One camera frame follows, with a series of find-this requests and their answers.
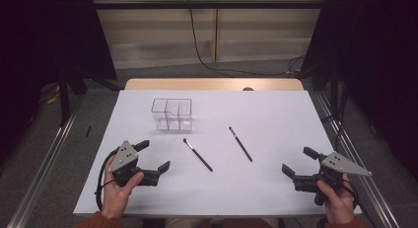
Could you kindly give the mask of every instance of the white paper sheet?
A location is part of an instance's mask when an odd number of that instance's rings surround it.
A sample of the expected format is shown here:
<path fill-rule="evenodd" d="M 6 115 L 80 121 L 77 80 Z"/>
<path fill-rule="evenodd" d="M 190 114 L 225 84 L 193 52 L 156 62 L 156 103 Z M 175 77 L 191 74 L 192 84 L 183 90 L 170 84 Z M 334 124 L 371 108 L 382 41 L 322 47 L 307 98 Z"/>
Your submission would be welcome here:
<path fill-rule="evenodd" d="M 191 131 L 157 130 L 151 106 L 156 98 L 192 100 Z M 250 162 L 232 127 L 253 159 Z M 187 138 L 213 168 L 210 172 L 183 142 Z M 332 146 L 308 92 L 122 91 L 107 126 L 75 214 L 98 210 L 94 192 L 100 167 L 123 140 L 150 140 L 138 166 L 170 169 L 157 187 L 137 187 L 125 214 L 150 216 L 283 216 L 322 214 L 314 193 L 295 191 L 281 172 L 288 165 L 297 175 L 319 169 L 303 153 L 309 146 L 325 155 Z"/>

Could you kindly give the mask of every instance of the human hand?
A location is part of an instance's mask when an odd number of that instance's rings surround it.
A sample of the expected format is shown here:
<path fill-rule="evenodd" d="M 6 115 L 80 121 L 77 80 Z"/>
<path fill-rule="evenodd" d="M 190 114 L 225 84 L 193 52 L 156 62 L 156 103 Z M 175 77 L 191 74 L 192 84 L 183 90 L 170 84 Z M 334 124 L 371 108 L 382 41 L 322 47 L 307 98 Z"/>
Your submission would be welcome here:
<path fill-rule="evenodd" d="M 102 208 L 102 216 L 107 219 L 120 219 L 126 209 L 128 199 L 132 190 L 142 181 L 144 173 L 135 174 L 123 188 L 119 187 L 114 180 L 112 173 L 108 171 L 114 156 L 110 157 L 105 164 L 104 169 L 104 206 Z"/>
<path fill-rule="evenodd" d="M 343 179 L 349 181 L 347 174 L 343 174 Z M 351 189 L 349 183 L 343 182 L 344 186 Z M 353 196 L 345 189 L 337 192 L 324 181 L 317 181 L 319 189 L 328 197 L 325 201 L 326 217 L 332 224 L 345 224 L 354 220 Z"/>

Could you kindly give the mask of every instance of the clear plastic container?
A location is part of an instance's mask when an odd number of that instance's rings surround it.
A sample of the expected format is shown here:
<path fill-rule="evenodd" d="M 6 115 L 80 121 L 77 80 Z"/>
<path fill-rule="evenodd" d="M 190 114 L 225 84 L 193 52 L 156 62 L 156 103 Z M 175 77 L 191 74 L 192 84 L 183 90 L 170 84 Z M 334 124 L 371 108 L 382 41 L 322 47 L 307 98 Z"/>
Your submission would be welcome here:
<path fill-rule="evenodd" d="M 154 99 L 151 109 L 157 129 L 191 130 L 190 99 Z"/>

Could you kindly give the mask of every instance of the table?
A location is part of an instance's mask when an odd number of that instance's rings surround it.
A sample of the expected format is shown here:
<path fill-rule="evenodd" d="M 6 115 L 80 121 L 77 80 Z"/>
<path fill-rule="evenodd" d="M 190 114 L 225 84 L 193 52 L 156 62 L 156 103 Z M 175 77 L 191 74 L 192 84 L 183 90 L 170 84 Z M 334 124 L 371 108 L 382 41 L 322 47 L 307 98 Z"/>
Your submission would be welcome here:
<path fill-rule="evenodd" d="M 260 91 L 242 92 L 244 87 Z M 143 169 L 155 170 L 172 161 L 157 187 L 134 190 L 126 215 L 271 217 L 324 213 L 323 207 L 314 205 L 313 193 L 295 191 L 292 181 L 281 173 L 282 163 L 297 174 L 317 173 L 318 163 L 303 154 L 304 146 L 323 154 L 332 152 L 309 94 L 302 91 L 298 80 L 135 79 L 126 89 L 119 94 L 75 214 L 90 215 L 97 210 L 93 191 L 100 165 L 124 139 L 132 144 L 150 139 L 150 148 L 139 153 L 138 166 Z M 222 91 L 205 91 L 212 89 Z M 191 131 L 155 128 L 147 114 L 151 114 L 153 99 L 161 97 L 193 100 Z M 253 162 L 228 126 L 234 128 Z M 182 142 L 185 137 L 213 172 L 186 147 Z"/>

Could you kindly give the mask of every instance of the black wire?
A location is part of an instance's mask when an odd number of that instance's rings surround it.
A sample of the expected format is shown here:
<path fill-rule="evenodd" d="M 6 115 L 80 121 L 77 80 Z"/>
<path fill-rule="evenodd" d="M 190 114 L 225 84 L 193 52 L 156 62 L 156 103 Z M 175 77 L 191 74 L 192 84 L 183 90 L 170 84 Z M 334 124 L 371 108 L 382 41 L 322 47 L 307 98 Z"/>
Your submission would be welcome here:
<path fill-rule="evenodd" d="M 335 144 L 334 144 L 334 150 L 336 152 L 338 152 L 338 139 L 341 136 L 341 132 L 343 130 L 344 115 L 345 115 L 345 106 L 347 105 L 347 98 L 348 98 L 347 88 L 344 85 L 344 87 L 342 89 L 342 93 L 341 93 L 340 106 L 339 106 L 339 108 L 337 110 L 338 118 L 339 118 L 339 124 L 337 124 L 338 131 L 337 131 L 337 135 L 335 136 Z"/>
<path fill-rule="evenodd" d="M 319 57 L 319 61 L 311 64 L 308 67 L 305 67 L 304 71 L 300 71 L 299 73 L 297 73 L 294 78 L 296 79 L 304 79 L 307 77 L 312 76 L 312 74 L 319 68 L 324 67 L 324 65 L 328 62 L 328 55 L 329 53 L 327 51 L 324 51 L 320 57 Z"/>
<path fill-rule="evenodd" d="M 210 70 L 212 72 L 216 72 L 216 73 L 222 74 L 222 75 L 227 76 L 227 77 L 230 77 L 230 78 L 234 78 L 234 76 L 229 75 L 229 74 L 226 74 L 226 73 L 223 73 L 223 71 L 238 72 L 238 73 L 252 74 L 252 75 L 266 76 L 266 77 L 280 76 L 280 75 L 286 74 L 288 72 L 288 70 L 285 70 L 285 71 L 282 71 L 282 72 L 279 72 L 279 73 L 257 73 L 257 72 L 241 71 L 241 70 L 236 70 L 236 69 L 213 68 L 213 67 L 208 66 L 207 64 L 205 64 L 203 62 L 202 58 L 200 57 L 200 52 L 199 52 L 199 49 L 197 47 L 196 33 L 195 33 L 195 30 L 194 30 L 193 11 L 191 9 L 189 9 L 189 14 L 190 14 L 191 28 L 192 28 L 192 31 L 193 31 L 194 48 L 196 49 L 197 58 L 199 59 L 200 63 L 203 66 L 205 66 L 208 70 Z M 295 57 L 295 58 L 292 58 L 290 61 L 292 61 L 294 59 L 298 60 L 298 59 L 303 58 L 303 57 L 305 57 L 305 56 L 302 55 L 302 56 L 299 56 L 299 57 Z"/>
<path fill-rule="evenodd" d="M 357 189 L 356 189 L 356 187 L 353 185 L 353 183 L 351 183 L 350 181 L 346 181 L 346 180 L 343 180 L 343 182 L 346 182 L 348 185 L 350 185 L 351 190 L 353 191 L 353 193 L 354 193 L 355 195 L 359 196 L 359 193 L 357 192 Z"/>
<path fill-rule="evenodd" d="M 102 188 L 104 188 L 105 186 L 107 186 L 108 184 L 110 184 L 112 182 L 114 182 L 114 180 L 111 180 L 111 181 L 108 181 L 108 182 L 104 183 L 104 185 L 102 185 Z"/>
<path fill-rule="evenodd" d="M 288 72 L 289 72 L 289 75 L 288 75 L 288 78 L 290 78 L 291 77 L 291 75 L 292 75 L 292 68 L 293 68 L 293 66 L 300 60 L 300 59 L 303 59 L 303 58 L 305 58 L 305 56 L 304 55 L 302 55 L 302 56 L 299 56 L 299 57 L 295 57 L 295 58 L 292 58 L 291 60 L 289 60 L 289 64 L 288 64 Z"/>
<path fill-rule="evenodd" d="M 102 186 L 102 177 L 105 171 L 105 164 L 107 163 L 107 161 L 110 159 L 111 156 L 115 155 L 117 153 L 117 150 L 119 148 L 116 148 L 115 150 L 113 150 L 112 152 L 110 152 L 108 154 L 108 156 L 104 159 L 104 163 L 102 164 L 101 167 L 101 172 L 99 173 L 99 179 L 98 179 L 98 186 L 96 188 L 96 204 L 98 205 L 99 210 L 102 210 L 103 204 L 102 204 L 102 189 L 104 188 L 105 185 L 107 185 L 108 183 L 104 184 Z"/>
<path fill-rule="evenodd" d="M 349 189 L 348 187 L 346 187 L 344 185 L 341 185 L 341 186 L 342 186 L 343 189 L 350 192 L 350 194 L 353 196 L 353 198 L 354 198 L 353 209 L 356 209 L 357 205 L 359 204 L 359 195 L 357 194 L 357 191 L 355 189 L 353 189 L 354 186 L 350 182 L 348 182 L 348 181 L 345 181 L 345 182 L 347 182 L 350 185 L 351 189 Z"/>

